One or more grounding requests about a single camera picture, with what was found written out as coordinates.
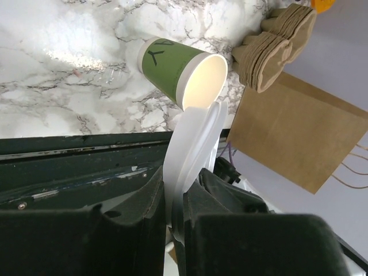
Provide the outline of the green paper coffee cup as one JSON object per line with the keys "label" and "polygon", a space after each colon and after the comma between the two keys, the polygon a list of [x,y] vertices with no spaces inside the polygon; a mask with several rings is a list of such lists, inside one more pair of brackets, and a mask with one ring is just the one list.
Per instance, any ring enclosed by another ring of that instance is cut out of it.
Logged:
{"label": "green paper coffee cup", "polygon": [[159,37],[142,45],[137,65],[146,79],[182,110],[209,108],[228,75],[222,55]]}

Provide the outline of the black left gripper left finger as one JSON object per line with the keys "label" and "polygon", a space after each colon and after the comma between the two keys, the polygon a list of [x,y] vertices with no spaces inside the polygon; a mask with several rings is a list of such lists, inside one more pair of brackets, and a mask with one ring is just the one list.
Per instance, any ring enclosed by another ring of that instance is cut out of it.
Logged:
{"label": "black left gripper left finger", "polygon": [[115,208],[1,212],[2,275],[162,275],[162,170]]}

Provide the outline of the white plastic cup lid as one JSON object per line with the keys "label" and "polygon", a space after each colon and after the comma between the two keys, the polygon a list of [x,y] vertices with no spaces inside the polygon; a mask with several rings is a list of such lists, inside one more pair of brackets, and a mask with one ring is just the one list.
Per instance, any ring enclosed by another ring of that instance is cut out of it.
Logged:
{"label": "white plastic cup lid", "polygon": [[175,240],[185,243],[183,195],[205,168],[214,169],[221,131],[228,113],[226,102],[208,109],[189,107],[179,119],[163,163],[166,224]]}

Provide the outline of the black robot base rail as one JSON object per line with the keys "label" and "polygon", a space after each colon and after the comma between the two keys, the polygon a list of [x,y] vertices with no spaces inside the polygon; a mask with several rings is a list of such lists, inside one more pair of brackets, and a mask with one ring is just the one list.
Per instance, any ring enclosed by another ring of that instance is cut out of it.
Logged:
{"label": "black robot base rail", "polygon": [[171,132],[1,140],[1,209],[79,209],[136,192]]}

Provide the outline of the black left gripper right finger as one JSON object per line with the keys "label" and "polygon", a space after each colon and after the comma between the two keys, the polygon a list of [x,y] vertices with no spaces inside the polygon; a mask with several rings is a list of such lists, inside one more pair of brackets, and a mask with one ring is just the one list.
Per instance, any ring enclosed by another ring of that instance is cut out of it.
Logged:
{"label": "black left gripper right finger", "polygon": [[183,275],[358,275],[359,255],[319,216],[272,212],[207,169],[183,187]]}

